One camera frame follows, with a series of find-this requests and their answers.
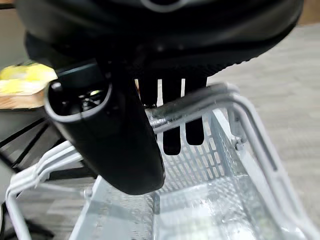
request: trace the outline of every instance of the yellow object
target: yellow object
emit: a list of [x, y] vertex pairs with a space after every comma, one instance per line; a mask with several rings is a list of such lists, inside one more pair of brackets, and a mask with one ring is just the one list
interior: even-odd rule
[[0, 71], [0, 80], [24, 79], [27, 66], [8, 66]]
[[8, 66], [0, 71], [0, 94], [34, 94], [54, 79], [55, 71], [42, 64]]

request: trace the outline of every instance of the metal basket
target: metal basket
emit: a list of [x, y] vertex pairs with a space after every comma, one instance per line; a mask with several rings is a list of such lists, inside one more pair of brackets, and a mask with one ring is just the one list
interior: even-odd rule
[[[216, 110], [203, 119], [205, 140], [200, 146], [188, 145], [185, 125], [180, 126], [177, 156], [164, 154], [158, 135], [166, 173], [160, 190], [131, 196], [99, 179], [96, 201], [81, 214], [84, 221], [70, 239], [286, 239], [222, 128], [228, 126], [225, 115]], [[296, 237], [305, 239], [299, 231]]]
[[[215, 84], [146, 114], [161, 151], [162, 132], [181, 129], [180, 154], [162, 151], [166, 178], [161, 189], [127, 195], [100, 176], [85, 192], [42, 183], [54, 170], [81, 161], [66, 141], [11, 178], [6, 201], [19, 239], [31, 238], [16, 195], [33, 187], [87, 199], [70, 240], [320, 239], [257, 112], [234, 86]], [[184, 123], [201, 116], [204, 143], [190, 146]], [[247, 140], [256, 158], [246, 149]]]

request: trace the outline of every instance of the gray wire basket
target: gray wire basket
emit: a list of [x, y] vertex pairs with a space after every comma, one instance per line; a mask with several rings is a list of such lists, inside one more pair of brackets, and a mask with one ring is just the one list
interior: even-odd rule
[[[221, 111], [216, 113], [227, 121]], [[177, 156], [163, 153], [158, 135], [166, 173], [160, 190], [132, 196], [100, 179], [95, 201], [82, 213], [84, 221], [70, 239], [285, 239], [217, 114], [203, 117], [205, 140], [200, 146], [187, 144], [181, 125]]]

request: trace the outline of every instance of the metal bar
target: metal bar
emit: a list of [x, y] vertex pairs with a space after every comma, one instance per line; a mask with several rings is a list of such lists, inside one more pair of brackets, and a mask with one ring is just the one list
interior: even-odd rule
[[12, 168], [12, 162], [10, 161], [10, 159], [3, 153], [0, 151], [0, 160], [10, 169], [12, 169], [15, 173], [19, 173], [21, 172], [21, 169], [19, 167], [14, 167]]
[[8, 138], [6, 138], [5, 140], [0, 142], [0, 148], [2, 148], [4, 145], [7, 145], [11, 141], [15, 140], [17, 137], [20, 137], [22, 134], [28, 132], [29, 130], [33, 129], [35, 126], [41, 124], [44, 121], [45, 121], [44, 118], [40, 118], [40, 119], [34, 121], [33, 123], [31, 123], [30, 125], [24, 127], [23, 129], [15, 132], [11, 136], [9, 136]]
[[219, 102], [216, 100], [225, 107], [226, 101], [216, 99], [217, 96], [236, 92], [238, 89], [231, 84], [217, 83], [158, 108], [146, 109], [145, 112], [154, 133], [159, 134], [198, 119], [208, 111], [218, 108]]
[[16, 236], [19, 240], [32, 240], [25, 218], [20, 211], [20, 208], [17, 204], [17, 199], [14, 194], [10, 194], [6, 199], [6, 208], [11, 218], [12, 225], [16, 232]]
[[34, 138], [29, 142], [29, 144], [26, 146], [26, 148], [23, 150], [23, 152], [20, 154], [20, 156], [14, 161], [12, 164], [12, 167], [15, 168], [22, 162], [22, 160], [25, 158], [25, 156], [30, 152], [30, 150], [33, 148], [33, 146], [37, 143], [37, 141], [41, 138], [41, 136], [45, 133], [47, 128], [49, 127], [49, 124], [46, 123], [34, 136]]

